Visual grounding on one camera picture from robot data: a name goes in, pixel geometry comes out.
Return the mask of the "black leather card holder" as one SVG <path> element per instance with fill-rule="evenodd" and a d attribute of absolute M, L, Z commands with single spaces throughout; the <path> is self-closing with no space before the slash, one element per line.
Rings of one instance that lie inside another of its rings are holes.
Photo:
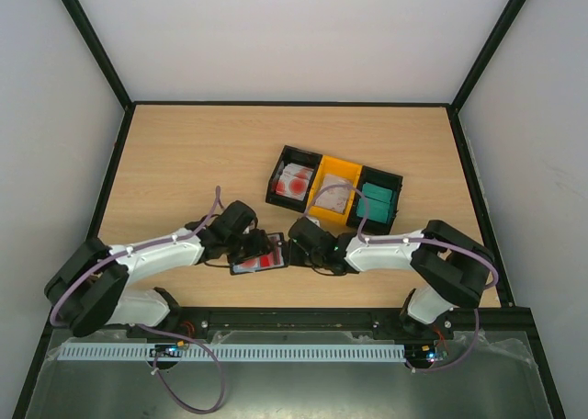
<path fill-rule="evenodd" d="M 239 256 L 228 258 L 232 275 L 250 274 L 260 271 L 285 268 L 288 265 L 288 243 L 282 232 L 266 233 L 264 240 L 258 238 L 247 242 Z"/>

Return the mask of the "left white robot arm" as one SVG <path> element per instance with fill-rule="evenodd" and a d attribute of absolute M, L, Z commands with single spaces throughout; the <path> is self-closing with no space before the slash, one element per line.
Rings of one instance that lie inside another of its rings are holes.
<path fill-rule="evenodd" d="M 171 313 L 172 300 L 162 290 L 135 289 L 136 282 L 222 256 L 241 264 L 273 248 L 255 212 L 241 201 L 148 241 L 107 245 L 90 238 L 45 286 L 50 322 L 77 337 L 113 324 L 155 327 Z"/>

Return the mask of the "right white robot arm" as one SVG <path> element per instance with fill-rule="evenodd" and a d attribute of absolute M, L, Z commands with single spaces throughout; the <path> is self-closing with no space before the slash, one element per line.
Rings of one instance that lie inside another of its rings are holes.
<path fill-rule="evenodd" d="M 425 285 L 409 292 L 399 315 L 400 327 L 413 338 L 423 336 L 448 311 L 478 308 L 484 291 L 499 281 L 493 254 L 440 220 L 405 234 L 334 236 L 316 220 L 302 217 L 288 238 L 294 265 L 335 277 L 376 269 L 416 272 Z"/>

